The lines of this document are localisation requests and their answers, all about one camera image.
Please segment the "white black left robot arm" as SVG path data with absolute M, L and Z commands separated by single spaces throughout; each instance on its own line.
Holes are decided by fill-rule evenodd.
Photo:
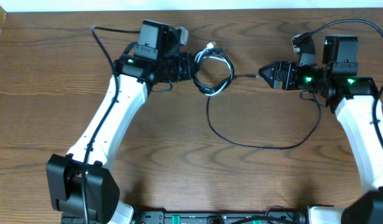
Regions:
M 131 223 L 134 208 L 120 199 L 112 168 L 121 141 L 154 85 L 189 80 L 193 55 L 182 52 L 186 28 L 144 20 L 139 39 L 110 60 L 108 90 L 93 119 L 65 156 L 46 166 L 53 209 L 79 223 Z

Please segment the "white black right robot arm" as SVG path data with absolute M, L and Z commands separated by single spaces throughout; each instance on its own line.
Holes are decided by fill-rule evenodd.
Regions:
M 310 90 L 325 98 L 336 115 L 356 161 L 362 196 L 347 208 L 312 205 L 300 223 L 383 223 L 383 148 L 376 130 L 383 131 L 382 105 L 371 77 L 357 75 L 358 38 L 327 35 L 323 64 L 315 64 L 312 38 L 298 34 L 292 39 L 297 62 L 278 60 L 259 69 L 273 89 Z

